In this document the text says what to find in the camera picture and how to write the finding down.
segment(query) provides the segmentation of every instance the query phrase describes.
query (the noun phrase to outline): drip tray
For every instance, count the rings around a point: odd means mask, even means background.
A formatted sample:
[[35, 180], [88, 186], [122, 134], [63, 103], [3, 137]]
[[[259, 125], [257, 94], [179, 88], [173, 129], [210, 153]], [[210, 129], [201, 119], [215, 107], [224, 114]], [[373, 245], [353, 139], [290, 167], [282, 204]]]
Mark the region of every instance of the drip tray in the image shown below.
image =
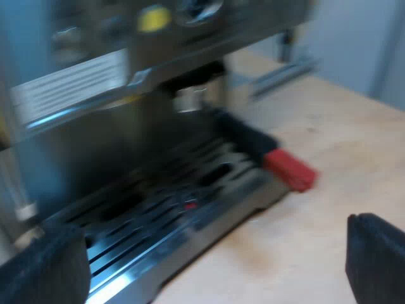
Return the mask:
[[198, 254], [286, 192], [232, 143], [205, 134], [48, 221], [85, 230], [87, 303], [146, 304]]

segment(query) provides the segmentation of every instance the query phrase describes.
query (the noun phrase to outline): yellow button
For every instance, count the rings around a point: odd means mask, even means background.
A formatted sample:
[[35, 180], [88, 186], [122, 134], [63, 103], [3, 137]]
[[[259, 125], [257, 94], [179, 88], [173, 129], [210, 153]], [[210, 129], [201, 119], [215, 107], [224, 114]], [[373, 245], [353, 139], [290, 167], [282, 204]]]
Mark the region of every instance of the yellow button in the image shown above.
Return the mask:
[[153, 6], [145, 9], [138, 18], [138, 31], [151, 33], [165, 28], [171, 22], [171, 14], [167, 8]]

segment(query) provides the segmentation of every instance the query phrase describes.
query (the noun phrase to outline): label sticker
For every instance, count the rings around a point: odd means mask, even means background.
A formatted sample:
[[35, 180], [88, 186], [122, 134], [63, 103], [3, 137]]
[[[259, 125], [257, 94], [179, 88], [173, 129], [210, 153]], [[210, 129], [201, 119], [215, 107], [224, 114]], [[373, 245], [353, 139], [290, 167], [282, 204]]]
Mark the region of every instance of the label sticker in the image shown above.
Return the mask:
[[124, 86], [127, 77], [127, 50], [121, 49], [12, 88], [13, 105], [27, 124]]

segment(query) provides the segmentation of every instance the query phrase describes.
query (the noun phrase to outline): espresso machine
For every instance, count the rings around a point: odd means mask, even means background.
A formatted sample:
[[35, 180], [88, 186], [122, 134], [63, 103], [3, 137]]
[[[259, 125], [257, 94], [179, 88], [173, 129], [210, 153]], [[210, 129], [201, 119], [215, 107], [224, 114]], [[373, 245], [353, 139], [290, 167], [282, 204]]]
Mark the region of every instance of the espresso machine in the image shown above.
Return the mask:
[[200, 103], [227, 106], [225, 55], [293, 29], [309, 9], [310, 0], [2, 1], [4, 238], [75, 224], [87, 303], [152, 301], [288, 191], [218, 134]]

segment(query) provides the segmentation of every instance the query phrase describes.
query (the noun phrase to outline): red object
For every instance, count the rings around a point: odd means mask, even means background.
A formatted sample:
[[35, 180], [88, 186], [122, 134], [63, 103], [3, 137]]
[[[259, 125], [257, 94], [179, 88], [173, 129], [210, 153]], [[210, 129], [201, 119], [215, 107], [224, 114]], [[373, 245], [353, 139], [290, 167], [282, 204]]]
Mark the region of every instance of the red object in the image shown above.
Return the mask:
[[195, 209], [195, 208], [197, 208], [197, 203], [195, 203], [195, 202], [187, 203], [187, 204], [185, 204], [184, 208], [186, 210]]
[[311, 189], [318, 177], [317, 171], [283, 149], [275, 149], [265, 154], [263, 166], [298, 192]]

